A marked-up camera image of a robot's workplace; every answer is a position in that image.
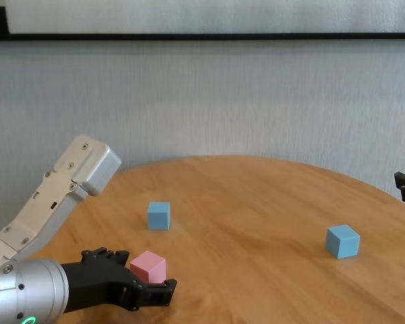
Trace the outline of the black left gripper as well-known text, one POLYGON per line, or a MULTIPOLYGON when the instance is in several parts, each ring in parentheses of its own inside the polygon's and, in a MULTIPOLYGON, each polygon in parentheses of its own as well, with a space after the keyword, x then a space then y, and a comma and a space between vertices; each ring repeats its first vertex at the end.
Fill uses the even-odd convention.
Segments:
POLYGON ((178 281, 140 283, 127 269, 127 250, 83 250, 81 262, 63 264, 69 296, 65 312, 102 304, 137 311, 142 307, 169 306, 178 281))

